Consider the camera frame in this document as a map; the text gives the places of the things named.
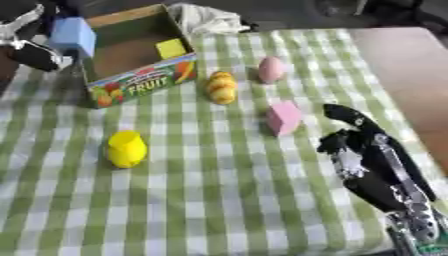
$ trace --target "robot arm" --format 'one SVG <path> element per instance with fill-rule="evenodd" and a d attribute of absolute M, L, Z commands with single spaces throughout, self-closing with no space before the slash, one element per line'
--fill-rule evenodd
<path fill-rule="evenodd" d="M 397 251 L 448 255 L 447 218 L 431 206 L 436 195 L 403 146 L 354 109 L 326 104 L 324 114 L 354 129 L 325 136 L 318 152 L 330 155 L 346 188 L 386 214 Z"/>

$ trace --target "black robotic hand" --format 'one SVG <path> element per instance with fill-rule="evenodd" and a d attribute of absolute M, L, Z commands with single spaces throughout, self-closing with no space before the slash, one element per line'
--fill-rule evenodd
<path fill-rule="evenodd" d="M 410 177 L 409 182 L 415 183 L 430 201 L 436 200 L 433 190 L 403 146 L 370 118 L 352 108 L 334 104 L 324 105 L 324 115 L 355 128 L 325 136 L 318 147 L 318 152 L 332 157 L 344 186 L 353 193 L 384 212 L 404 210 L 403 201 L 397 200 L 397 193 L 402 191 L 394 189 L 403 185 L 404 178 L 397 175 L 395 165 L 395 169 L 402 169 Z M 392 149 L 399 161 L 388 159 L 385 147 Z"/>

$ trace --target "toy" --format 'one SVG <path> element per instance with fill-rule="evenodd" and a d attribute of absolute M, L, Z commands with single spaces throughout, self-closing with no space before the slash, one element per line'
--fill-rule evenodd
<path fill-rule="evenodd" d="M 57 19 L 49 44 L 61 52 L 75 50 L 80 58 L 93 58 L 96 34 L 81 17 Z"/>
<path fill-rule="evenodd" d="M 159 50 L 159 54 L 164 60 L 179 57 L 187 53 L 179 38 L 160 42 L 156 44 L 156 48 Z"/>
<path fill-rule="evenodd" d="M 237 83 L 229 72 L 213 73 L 206 85 L 206 91 L 213 102 L 229 104 L 236 98 Z"/>
<path fill-rule="evenodd" d="M 399 256 L 448 255 L 448 218 L 405 148 L 354 109 L 324 105 L 324 115 L 355 129 L 320 139 L 343 185 L 385 213 L 386 228 Z"/>
<path fill-rule="evenodd" d="M 290 100 L 272 105 L 267 112 L 267 124 L 276 136 L 292 133 L 300 121 L 300 110 Z"/>
<path fill-rule="evenodd" d="M 271 84 L 285 74 L 285 65 L 277 57 L 264 58 L 258 67 L 258 76 L 266 84 Z"/>
<path fill-rule="evenodd" d="M 116 132 L 107 144 L 107 157 L 119 168 L 131 168 L 139 164 L 147 151 L 140 134 L 130 130 Z"/>

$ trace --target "white cloth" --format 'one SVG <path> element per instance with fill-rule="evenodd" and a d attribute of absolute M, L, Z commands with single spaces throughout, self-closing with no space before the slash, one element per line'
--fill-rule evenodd
<path fill-rule="evenodd" d="M 168 7 L 168 11 L 178 19 L 183 33 L 187 36 L 197 34 L 229 34 L 250 29 L 241 25 L 240 15 L 211 7 L 178 3 Z"/>

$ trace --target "yellow block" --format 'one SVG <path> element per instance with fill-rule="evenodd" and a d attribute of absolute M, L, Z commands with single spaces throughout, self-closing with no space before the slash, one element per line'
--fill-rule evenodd
<path fill-rule="evenodd" d="M 119 131 L 108 142 L 107 157 L 119 168 L 131 168 L 145 158 L 148 149 L 140 134 L 135 131 Z"/>
<path fill-rule="evenodd" d="M 187 53 L 182 41 L 179 38 L 163 41 L 156 44 L 162 59 L 179 57 Z"/>

